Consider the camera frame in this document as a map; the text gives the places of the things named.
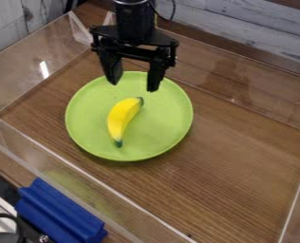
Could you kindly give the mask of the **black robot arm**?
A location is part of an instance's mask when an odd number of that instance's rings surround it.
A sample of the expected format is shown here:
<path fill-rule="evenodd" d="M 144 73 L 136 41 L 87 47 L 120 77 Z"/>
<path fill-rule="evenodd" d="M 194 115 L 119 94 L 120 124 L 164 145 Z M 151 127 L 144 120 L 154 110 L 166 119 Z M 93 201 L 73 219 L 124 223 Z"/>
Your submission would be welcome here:
<path fill-rule="evenodd" d="M 155 27 L 155 0 L 112 0 L 112 5 L 115 24 L 88 28 L 91 50 L 112 85 L 123 75 L 123 58 L 146 62 L 146 90 L 155 92 L 166 70 L 175 66 L 179 41 Z"/>

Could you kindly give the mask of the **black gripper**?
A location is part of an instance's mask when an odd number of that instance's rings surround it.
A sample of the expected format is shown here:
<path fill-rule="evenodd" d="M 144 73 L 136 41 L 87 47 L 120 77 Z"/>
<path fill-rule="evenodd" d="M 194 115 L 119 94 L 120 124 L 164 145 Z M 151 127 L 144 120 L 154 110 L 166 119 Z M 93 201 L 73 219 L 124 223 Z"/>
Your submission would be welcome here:
<path fill-rule="evenodd" d="M 115 24 L 91 26 L 91 50 L 97 54 L 108 82 L 122 77 L 122 59 L 147 62 L 147 91 L 159 89 L 166 69 L 175 66 L 179 42 L 155 27 L 154 3 L 113 3 Z"/>

